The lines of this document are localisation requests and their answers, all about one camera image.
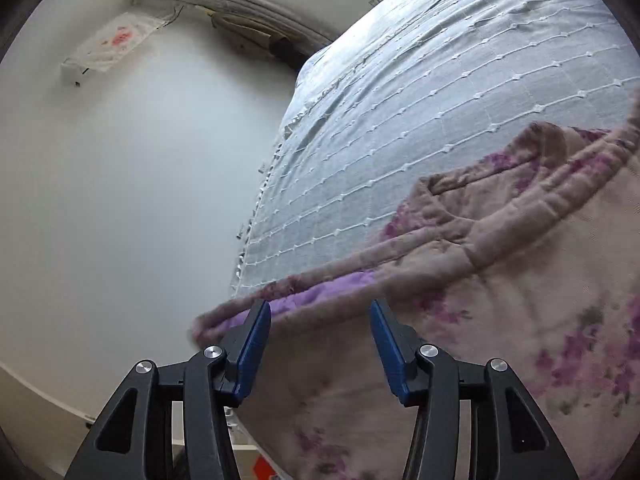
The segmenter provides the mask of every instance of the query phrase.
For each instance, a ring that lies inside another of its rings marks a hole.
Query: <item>white bedspread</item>
[[[639,82],[601,0],[385,0],[301,72],[237,293],[345,256],[533,120],[617,125]]]

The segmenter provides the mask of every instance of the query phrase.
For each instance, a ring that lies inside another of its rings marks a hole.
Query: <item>metal pivot bolt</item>
[[[420,347],[420,353],[425,357],[436,357],[436,355],[438,355],[438,349],[433,345],[422,345]]]
[[[150,372],[153,367],[154,366],[151,364],[151,361],[140,361],[136,365],[136,371],[139,374],[146,374],[147,372]]]
[[[502,359],[491,359],[491,368],[496,372],[504,372],[509,368],[509,365]]]
[[[204,355],[209,359],[215,359],[222,355],[222,348],[219,346],[210,346],[209,348],[204,349]]]

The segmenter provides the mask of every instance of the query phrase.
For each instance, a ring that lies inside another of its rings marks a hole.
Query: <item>pink blanket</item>
[[[256,442],[296,480],[401,477],[415,410],[389,391],[370,334],[385,298],[457,359],[505,359],[580,478],[609,479],[640,431],[639,110],[612,132],[533,123],[502,152],[421,178],[364,250],[200,316],[203,347],[271,302],[238,410]]]

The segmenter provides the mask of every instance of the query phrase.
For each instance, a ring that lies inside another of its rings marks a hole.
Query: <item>red object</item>
[[[276,472],[273,467],[267,462],[262,455],[258,457],[258,460],[254,464],[255,477],[258,480],[269,480],[272,476],[276,476]]]

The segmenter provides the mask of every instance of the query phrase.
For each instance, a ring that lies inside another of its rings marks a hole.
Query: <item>blue gripper pad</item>
[[[245,322],[251,322],[251,318],[250,314]],[[254,386],[255,375],[258,373],[270,328],[271,307],[267,301],[263,301],[238,356],[238,374],[232,393],[238,404],[251,393]]]
[[[371,333],[378,347],[378,354],[380,354],[380,360],[385,369],[386,380],[389,383],[391,392],[402,404],[405,404],[409,398],[409,387],[406,384],[405,362],[385,314],[383,313],[383,307],[381,307],[377,300],[371,303],[370,320]]]

